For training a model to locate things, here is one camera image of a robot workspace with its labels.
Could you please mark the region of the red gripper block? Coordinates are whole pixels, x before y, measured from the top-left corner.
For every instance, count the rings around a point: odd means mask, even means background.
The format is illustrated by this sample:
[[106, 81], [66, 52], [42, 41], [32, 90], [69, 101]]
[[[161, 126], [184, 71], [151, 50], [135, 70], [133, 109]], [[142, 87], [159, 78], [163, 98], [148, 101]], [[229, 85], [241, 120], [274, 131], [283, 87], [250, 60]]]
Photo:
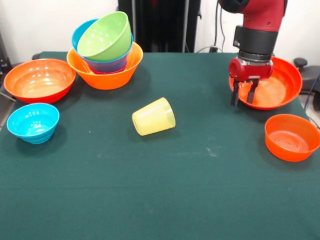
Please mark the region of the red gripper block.
[[260, 79], [266, 79], [271, 76], [274, 64], [271, 60], [268, 62], [254, 62], [235, 57], [231, 59], [228, 69], [230, 77], [233, 78], [231, 105], [237, 106], [239, 100], [239, 82], [247, 81], [251, 83], [246, 102], [252, 104]]

